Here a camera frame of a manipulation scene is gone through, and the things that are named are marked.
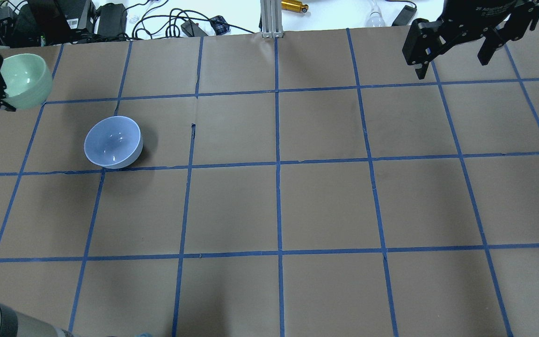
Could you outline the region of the silver aluminium frame post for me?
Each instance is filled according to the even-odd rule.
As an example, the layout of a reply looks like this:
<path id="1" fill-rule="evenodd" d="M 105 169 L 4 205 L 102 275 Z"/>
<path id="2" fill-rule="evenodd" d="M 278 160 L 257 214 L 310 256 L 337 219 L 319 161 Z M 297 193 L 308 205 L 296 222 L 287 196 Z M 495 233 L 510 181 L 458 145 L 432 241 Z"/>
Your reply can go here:
<path id="1" fill-rule="evenodd" d="M 261 36 L 263 38 L 282 38 L 282 2 L 280 0 L 261 0 Z"/>

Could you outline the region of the black power adapter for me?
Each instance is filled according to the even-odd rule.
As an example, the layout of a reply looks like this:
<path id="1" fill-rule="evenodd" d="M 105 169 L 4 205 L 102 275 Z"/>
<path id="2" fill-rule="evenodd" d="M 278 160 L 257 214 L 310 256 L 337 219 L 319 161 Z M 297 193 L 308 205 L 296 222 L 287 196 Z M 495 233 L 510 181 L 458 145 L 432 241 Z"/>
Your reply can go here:
<path id="1" fill-rule="evenodd" d="M 411 23 L 416 13 L 416 6 L 404 6 L 393 20 L 391 26 L 407 26 L 409 23 Z"/>

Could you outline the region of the light blue bowl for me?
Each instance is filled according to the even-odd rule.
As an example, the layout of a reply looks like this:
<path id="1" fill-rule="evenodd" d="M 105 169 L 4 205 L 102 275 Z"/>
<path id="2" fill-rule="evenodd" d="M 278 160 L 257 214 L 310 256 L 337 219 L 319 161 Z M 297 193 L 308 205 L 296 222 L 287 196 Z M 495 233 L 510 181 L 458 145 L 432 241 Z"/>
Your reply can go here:
<path id="1" fill-rule="evenodd" d="M 130 117 L 108 117 L 95 124 L 84 139 L 84 155 L 96 166 L 116 170 L 130 166 L 144 147 L 141 128 Z"/>

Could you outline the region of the black power brick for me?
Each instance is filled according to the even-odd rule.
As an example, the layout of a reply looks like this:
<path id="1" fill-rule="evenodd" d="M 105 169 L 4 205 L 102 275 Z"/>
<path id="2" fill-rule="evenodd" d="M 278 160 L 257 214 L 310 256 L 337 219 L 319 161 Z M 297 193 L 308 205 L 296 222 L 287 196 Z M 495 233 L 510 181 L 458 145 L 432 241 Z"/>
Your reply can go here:
<path id="1" fill-rule="evenodd" d="M 119 37 L 125 33 L 127 12 L 124 4 L 107 3 L 96 10 L 96 33 L 102 37 Z"/>

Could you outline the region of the light green bowl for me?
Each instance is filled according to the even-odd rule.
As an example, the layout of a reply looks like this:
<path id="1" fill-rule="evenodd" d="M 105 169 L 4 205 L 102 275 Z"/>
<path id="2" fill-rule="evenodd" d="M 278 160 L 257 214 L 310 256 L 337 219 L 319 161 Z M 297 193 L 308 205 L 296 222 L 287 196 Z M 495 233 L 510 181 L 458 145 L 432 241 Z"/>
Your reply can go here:
<path id="1" fill-rule="evenodd" d="M 45 60 L 31 53 L 4 58 L 0 73 L 6 84 L 3 102 L 17 110 L 42 105 L 53 87 L 53 76 Z"/>

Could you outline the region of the white light bulb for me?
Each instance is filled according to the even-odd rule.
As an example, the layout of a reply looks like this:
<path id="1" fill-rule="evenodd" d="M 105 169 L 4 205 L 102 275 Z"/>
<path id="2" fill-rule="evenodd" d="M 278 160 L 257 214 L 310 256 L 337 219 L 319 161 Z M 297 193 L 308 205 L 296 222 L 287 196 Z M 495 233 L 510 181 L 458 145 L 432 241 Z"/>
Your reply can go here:
<path id="1" fill-rule="evenodd" d="M 370 10 L 366 18 L 367 27 L 383 27 L 386 26 L 380 6 L 376 0 L 369 0 Z"/>

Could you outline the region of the gold cylindrical tool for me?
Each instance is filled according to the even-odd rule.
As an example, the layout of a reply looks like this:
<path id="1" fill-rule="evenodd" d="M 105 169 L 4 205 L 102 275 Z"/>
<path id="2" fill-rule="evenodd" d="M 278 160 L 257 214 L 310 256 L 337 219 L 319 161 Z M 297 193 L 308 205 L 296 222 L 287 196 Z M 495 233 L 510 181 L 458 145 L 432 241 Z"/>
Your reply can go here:
<path id="1" fill-rule="evenodd" d="M 308 12 L 309 6 L 299 0 L 282 0 L 282 10 L 304 14 Z"/>

